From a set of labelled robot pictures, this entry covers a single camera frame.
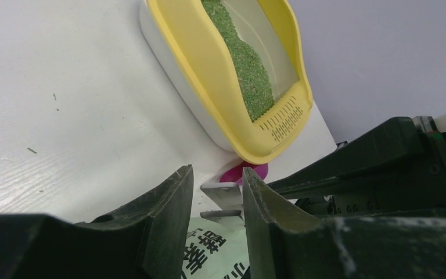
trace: green litter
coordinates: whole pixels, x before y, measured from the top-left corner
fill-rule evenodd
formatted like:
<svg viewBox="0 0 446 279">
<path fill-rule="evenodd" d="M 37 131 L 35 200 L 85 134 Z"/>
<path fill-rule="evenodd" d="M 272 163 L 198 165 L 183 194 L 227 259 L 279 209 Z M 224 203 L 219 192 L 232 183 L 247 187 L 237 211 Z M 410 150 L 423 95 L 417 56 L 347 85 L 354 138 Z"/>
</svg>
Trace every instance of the green litter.
<svg viewBox="0 0 446 279">
<path fill-rule="evenodd" d="M 256 121 L 274 105 L 269 75 L 257 52 L 242 41 L 232 18 L 220 0 L 201 1 L 228 47 L 233 60 L 243 102 L 250 120 Z"/>
</svg>

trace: white table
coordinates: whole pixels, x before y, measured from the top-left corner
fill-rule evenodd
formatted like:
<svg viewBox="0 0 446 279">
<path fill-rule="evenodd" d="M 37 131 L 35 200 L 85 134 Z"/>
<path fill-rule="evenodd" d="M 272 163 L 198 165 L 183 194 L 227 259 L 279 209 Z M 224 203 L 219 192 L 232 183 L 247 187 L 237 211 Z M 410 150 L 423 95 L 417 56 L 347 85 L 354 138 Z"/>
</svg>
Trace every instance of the white table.
<svg viewBox="0 0 446 279">
<path fill-rule="evenodd" d="M 193 216 L 216 209 L 199 186 L 238 158 L 199 126 L 138 16 L 138 0 L 0 0 L 0 212 L 91 221 L 184 164 L 194 167 Z M 267 181 L 335 147 L 314 106 Z"/>
</svg>

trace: litter box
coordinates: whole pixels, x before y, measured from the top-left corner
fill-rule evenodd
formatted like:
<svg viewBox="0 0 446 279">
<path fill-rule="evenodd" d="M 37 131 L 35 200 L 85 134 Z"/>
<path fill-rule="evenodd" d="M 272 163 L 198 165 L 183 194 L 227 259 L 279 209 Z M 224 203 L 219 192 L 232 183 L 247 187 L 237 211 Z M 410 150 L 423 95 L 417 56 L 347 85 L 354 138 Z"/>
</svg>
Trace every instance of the litter box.
<svg viewBox="0 0 446 279">
<path fill-rule="evenodd" d="M 297 20 L 286 0 L 204 1 L 142 0 L 143 35 L 211 139 L 249 163 L 268 163 L 300 134 L 312 108 Z M 216 22 L 216 16 L 231 22 Z M 224 30 L 232 24 L 233 37 Z M 229 37 L 238 41 L 236 36 L 244 43 L 230 45 Z M 234 49 L 245 49 L 254 60 L 242 66 Z M 260 96 L 254 85 L 240 87 L 244 79 L 255 82 L 242 71 L 255 63 L 261 66 L 248 74 L 257 68 L 256 75 L 267 74 L 269 83 L 254 85 L 265 88 L 268 107 L 244 98 Z M 254 103 L 260 115 L 251 113 Z"/>
</svg>

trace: black mechanical part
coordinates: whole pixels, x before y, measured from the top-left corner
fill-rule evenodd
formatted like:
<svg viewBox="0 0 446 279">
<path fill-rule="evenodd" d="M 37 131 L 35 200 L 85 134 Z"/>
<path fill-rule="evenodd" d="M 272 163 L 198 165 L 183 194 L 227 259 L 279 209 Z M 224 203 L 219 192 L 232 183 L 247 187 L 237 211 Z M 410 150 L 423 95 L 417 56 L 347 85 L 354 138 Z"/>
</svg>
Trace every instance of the black mechanical part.
<svg viewBox="0 0 446 279">
<path fill-rule="evenodd" d="M 429 117 L 395 117 L 269 186 L 321 217 L 445 216 L 446 133 Z"/>
<path fill-rule="evenodd" d="M 333 217 L 324 221 L 244 170 L 253 278 L 446 278 L 446 219 Z"/>
<path fill-rule="evenodd" d="M 0 278 L 179 279 L 192 192 L 184 166 L 91 223 L 0 215 Z"/>
</svg>

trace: ridged yellow edge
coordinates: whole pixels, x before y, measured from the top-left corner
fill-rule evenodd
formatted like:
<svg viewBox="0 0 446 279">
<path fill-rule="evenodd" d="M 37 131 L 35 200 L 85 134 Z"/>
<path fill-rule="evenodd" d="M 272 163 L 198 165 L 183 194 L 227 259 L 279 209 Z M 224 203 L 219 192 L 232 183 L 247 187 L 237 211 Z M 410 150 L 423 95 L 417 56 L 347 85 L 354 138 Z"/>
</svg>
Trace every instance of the ridged yellow edge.
<svg viewBox="0 0 446 279">
<path fill-rule="evenodd" d="M 282 153 L 302 131 L 312 108 L 312 91 L 290 5 L 286 0 L 258 2 L 300 81 L 254 123 L 245 108 L 228 48 L 201 1 L 148 0 L 148 7 L 194 93 L 235 152 L 247 162 L 264 164 Z M 293 113 L 291 102 L 298 104 L 302 113 L 296 109 Z"/>
</svg>

